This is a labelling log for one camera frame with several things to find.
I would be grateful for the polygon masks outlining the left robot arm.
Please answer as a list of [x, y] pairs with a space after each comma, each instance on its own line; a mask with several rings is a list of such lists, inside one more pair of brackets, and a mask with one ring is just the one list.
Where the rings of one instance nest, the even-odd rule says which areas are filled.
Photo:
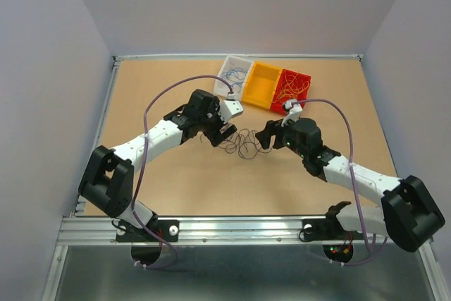
[[132, 225], [140, 240], [156, 235], [157, 215], [133, 199], [133, 179], [147, 164], [171, 148], [202, 133], [217, 147], [237, 128], [230, 123], [244, 109], [238, 100], [220, 100], [204, 90], [195, 90], [188, 101], [166, 114], [148, 132], [111, 149], [92, 151], [78, 188], [79, 194], [107, 216]]

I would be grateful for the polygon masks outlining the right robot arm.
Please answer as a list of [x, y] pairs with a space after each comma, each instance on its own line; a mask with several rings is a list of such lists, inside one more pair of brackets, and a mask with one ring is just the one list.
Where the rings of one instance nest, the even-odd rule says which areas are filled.
[[288, 148], [302, 158], [313, 177], [356, 190], [375, 204], [361, 207], [340, 202], [331, 206], [323, 223], [307, 229], [305, 240], [360, 231], [390, 238], [401, 249], [415, 252], [445, 225], [445, 217], [422, 180], [386, 176], [350, 164], [341, 153], [325, 146], [320, 128], [310, 118], [268, 121], [256, 138], [263, 149]]

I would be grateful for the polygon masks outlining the red plastic bin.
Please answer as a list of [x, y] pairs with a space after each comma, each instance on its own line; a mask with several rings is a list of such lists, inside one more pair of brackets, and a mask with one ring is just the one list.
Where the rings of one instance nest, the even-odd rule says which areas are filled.
[[304, 100], [311, 84], [311, 76], [282, 69], [269, 110], [284, 114], [283, 104], [290, 99]]

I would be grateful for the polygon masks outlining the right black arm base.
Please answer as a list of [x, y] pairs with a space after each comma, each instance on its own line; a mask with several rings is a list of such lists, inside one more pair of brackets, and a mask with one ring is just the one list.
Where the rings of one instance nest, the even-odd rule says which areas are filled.
[[355, 239], [362, 240], [362, 234], [357, 231], [345, 231], [338, 222], [338, 212], [348, 205], [351, 205], [351, 202], [339, 202], [337, 205], [331, 206], [324, 215], [304, 219], [302, 221], [303, 227], [298, 234], [299, 239], [302, 242], [344, 240], [349, 234], [352, 234]]

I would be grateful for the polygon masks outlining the yellow plastic bin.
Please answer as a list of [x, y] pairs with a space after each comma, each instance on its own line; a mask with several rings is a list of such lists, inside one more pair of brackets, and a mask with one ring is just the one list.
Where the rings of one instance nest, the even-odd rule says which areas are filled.
[[281, 73], [279, 67], [255, 61], [242, 92], [242, 101], [270, 109]]

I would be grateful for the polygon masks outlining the white plastic bin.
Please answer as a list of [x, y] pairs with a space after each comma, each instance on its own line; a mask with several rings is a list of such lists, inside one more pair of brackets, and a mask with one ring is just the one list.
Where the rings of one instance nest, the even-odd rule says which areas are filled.
[[232, 87], [236, 100], [240, 102], [253, 65], [254, 62], [249, 59], [228, 55], [218, 72], [218, 77]]

